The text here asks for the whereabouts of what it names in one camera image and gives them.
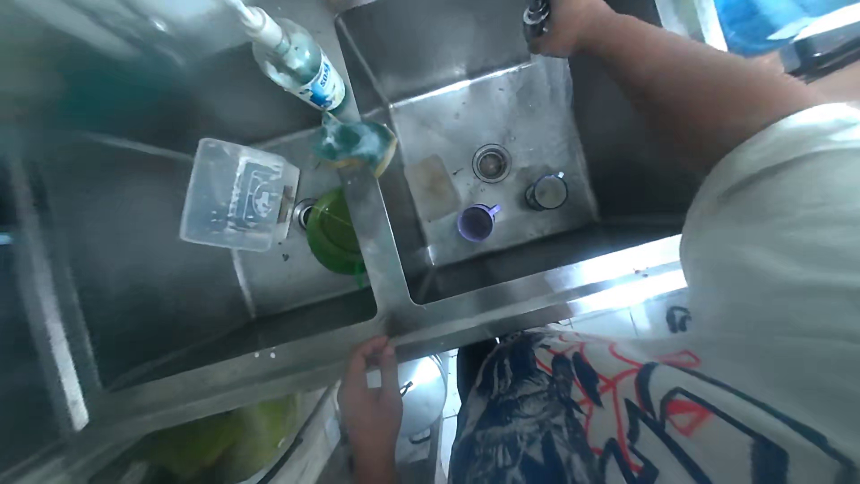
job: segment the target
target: hand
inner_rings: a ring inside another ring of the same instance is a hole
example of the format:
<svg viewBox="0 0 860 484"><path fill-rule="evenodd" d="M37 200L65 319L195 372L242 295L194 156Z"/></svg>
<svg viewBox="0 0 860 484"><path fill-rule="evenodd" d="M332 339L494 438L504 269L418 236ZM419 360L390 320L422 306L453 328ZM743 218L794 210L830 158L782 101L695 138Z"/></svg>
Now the hand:
<svg viewBox="0 0 860 484"><path fill-rule="evenodd" d="M534 53L570 57L599 40L602 26L617 14L604 0L550 0L550 31L531 42Z"/></svg>
<svg viewBox="0 0 860 484"><path fill-rule="evenodd" d="M381 388L367 387L368 359L379 364ZM353 349L338 402L353 447L356 482L393 483L394 448L403 401L397 382L397 360L388 337L370 338Z"/></svg>

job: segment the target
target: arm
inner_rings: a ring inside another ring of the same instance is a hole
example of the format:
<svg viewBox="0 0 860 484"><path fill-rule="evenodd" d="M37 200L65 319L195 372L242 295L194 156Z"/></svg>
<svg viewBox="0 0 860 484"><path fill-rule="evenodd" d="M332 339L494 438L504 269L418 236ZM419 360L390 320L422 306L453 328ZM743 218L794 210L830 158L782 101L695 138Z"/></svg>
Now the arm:
<svg viewBox="0 0 860 484"><path fill-rule="evenodd" d="M550 32L532 49L600 58L655 126L700 170L785 116L824 101L807 85L615 13L603 0L554 0Z"/></svg>
<svg viewBox="0 0 860 484"><path fill-rule="evenodd" d="M367 360L379 363L381 388L367 387ZM403 402L397 384L397 360L388 338L377 336L353 350L338 401L355 457L357 484L395 484L394 449Z"/></svg>

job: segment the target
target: green plastic bowl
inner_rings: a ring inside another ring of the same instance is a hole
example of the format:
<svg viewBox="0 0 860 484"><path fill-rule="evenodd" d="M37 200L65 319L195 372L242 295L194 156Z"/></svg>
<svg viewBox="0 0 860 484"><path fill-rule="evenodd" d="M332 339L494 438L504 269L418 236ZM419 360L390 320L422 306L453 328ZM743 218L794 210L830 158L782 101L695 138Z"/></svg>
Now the green plastic bowl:
<svg viewBox="0 0 860 484"><path fill-rule="evenodd" d="M326 269L348 276L366 272L343 189L332 190L316 201L308 217L307 234L310 251Z"/></svg>

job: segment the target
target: dish soap bottle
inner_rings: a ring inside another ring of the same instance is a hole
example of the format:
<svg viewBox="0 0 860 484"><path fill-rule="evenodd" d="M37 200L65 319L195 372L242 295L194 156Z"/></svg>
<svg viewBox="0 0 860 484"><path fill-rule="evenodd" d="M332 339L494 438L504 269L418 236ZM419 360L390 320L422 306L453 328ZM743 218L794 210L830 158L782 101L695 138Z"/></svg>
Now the dish soap bottle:
<svg viewBox="0 0 860 484"><path fill-rule="evenodd" d="M254 59L277 85L311 106L330 111L343 102L343 78L307 30L286 18L273 19L242 0L226 0L236 9L254 40Z"/></svg>

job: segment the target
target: metal mug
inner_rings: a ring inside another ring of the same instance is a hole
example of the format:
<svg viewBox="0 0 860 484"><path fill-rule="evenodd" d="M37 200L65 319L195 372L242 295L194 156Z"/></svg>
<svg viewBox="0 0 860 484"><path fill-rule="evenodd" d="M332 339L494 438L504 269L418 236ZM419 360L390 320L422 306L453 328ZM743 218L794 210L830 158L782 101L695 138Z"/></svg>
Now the metal mug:
<svg viewBox="0 0 860 484"><path fill-rule="evenodd" d="M538 212L559 208L568 199L568 184L564 173L551 173L538 178L525 189L525 203Z"/></svg>

